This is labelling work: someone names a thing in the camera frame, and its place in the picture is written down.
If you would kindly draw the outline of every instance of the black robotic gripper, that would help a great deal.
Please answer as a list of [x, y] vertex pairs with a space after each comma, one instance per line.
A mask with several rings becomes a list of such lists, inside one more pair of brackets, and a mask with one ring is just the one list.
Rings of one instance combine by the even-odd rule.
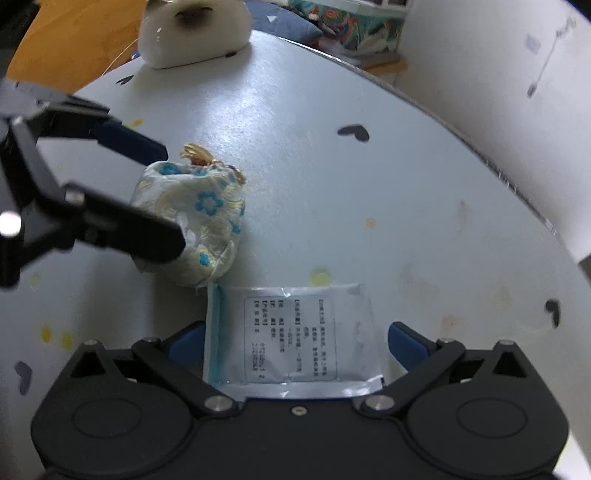
[[334, 400], [238, 403], [168, 357], [174, 338], [86, 342], [33, 419], [45, 479], [555, 478], [569, 426], [516, 344], [392, 329], [426, 355], [402, 355], [409, 372], [377, 393]]

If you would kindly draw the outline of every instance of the ceramic figurine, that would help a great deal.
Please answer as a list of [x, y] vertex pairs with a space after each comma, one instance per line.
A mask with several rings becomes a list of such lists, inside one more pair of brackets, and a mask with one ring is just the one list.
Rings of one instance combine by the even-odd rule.
[[235, 53], [251, 31], [241, 0], [148, 0], [138, 48], [148, 65], [165, 69]]

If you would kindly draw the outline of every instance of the white wall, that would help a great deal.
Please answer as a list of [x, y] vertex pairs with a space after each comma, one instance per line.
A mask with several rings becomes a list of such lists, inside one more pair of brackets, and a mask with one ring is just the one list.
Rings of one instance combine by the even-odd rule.
[[[558, 40], [532, 98], [556, 30]], [[541, 42], [537, 54], [527, 35]], [[591, 252], [591, 24], [562, 0], [415, 0], [396, 86], [490, 156], [558, 229]]]

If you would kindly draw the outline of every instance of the table edge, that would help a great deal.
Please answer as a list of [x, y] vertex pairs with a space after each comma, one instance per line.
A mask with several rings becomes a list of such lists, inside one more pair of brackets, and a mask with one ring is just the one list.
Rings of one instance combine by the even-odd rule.
[[519, 198], [519, 200], [521, 200], [527, 208], [529, 208], [529, 210], [531, 211], [531, 213], [534, 214], [534, 216], [550, 231], [550, 233], [552, 235], [554, 235], [558, 241], [564, 245], [564, 242], [561, 240], [560, 238], [560, 234], [558, 233], [558, 231], [556, 230], [556, 228], [554, 227], [554, 225], [552, 224], [552, 222], [550, 220], [548, 220], [545, 216], [543, 216], [540, 211], [531, 203], [531, 201], [529, 200], [529, 198], [517, 187], [517, 185], [497, 166], [496, 162], [493, 161], [493, 159], [491, 159], [488, 155], [484, 154], [483, 152], [481, 152], [480, 150], [478, 150], [473, 142], [468, 139], [466, 137], [466, 135], [464, 135], [462, 132], [460, 132], [456, 127], [454, 127], [453, 125], [451, 125], [450, 123], [446, 122], [443, 118], [439, 117], [437, 114], [435, 114], [434, 112], [432, 112], [431, 110], [429, 110], [427, 107], [425, 107], [424, 105], [422, 105], [417, 99], [414, 99], [413, 97], [411, 97], [410, 95], [408, 95], [407, 93], [404, 93], [402, 90], [400, 90], [399, 88], [396, 88], [394, 85], [390, 85], [388, 82], [380, 79], [379, 77], [376, 77], [375, 75], [372, 75], [371, 73], [368, 73], [354, 65], [351, 65], [350, 63], [347, 63], [337, 57], [333, 57], [332, 55], [325, 53], [323, 51], [320, 50], [316, 50], [315, 48], [309, 47], [307, 45], [302, 45], [301, 43], [295, 42], [293, 40], [289, 40], [287, 38], [283, 38], [283, 37], [277, 37], [280, 40], [286, 41], [288, 43], [291, 43], [297, 47], [303, 48], [305, 50], [308, 50], [320, 57], [325, 58], [326, 60], [332, 61], [333, 63], [336, 63], [338, 65], [340, 65], [341, 67], [344, 67], [348, 70], [350, 70], [351, 72], [356, 73], [357, 75], [360, 75], [361, 77], [365, 78], [366, 80], [369, 80], [370, 82], [374, 83], [375, 85], [379, 86], [380, 88], [382, 88], [383, 90], [386, 90], [388, 93], [392, 93], [393, 95], [395, 95], [396, 97], [400, 98], [402, 101], [412, 105], [413, 107], [418, 108], [420, 111], [422, 111], [424, 114], [428, 115], [429, 117], [433, 118], [436, 122], [438, 122], [443, 128], [445, 128], [447, 131], [449, 131], [452, 135], [454, 135], [460, 142], [462, 142], [466, 147], [468, 147], [468, 149], [471, 150], [472, 153], [474, 153], [474, 155], [476, 155], [480, 161], [482, 163], [484, 163], [485, 166], [487, 166], [487, 168], [493, 172], [493, 174], [495, 174], [495, 176], [501, 181], [503, 182], [503, 184], [505, 185], [505, 187], [507, 187], [511, 192], [513, 192], [517, 198]]

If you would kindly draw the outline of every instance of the wooden floor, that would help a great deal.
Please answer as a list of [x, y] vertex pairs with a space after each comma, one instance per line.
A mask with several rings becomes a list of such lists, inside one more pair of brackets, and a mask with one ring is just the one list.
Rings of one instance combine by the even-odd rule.
[[41, 0], [40, 5], [7, 77], [73, 93], [98, 78], [138, 37], [145, 0]]

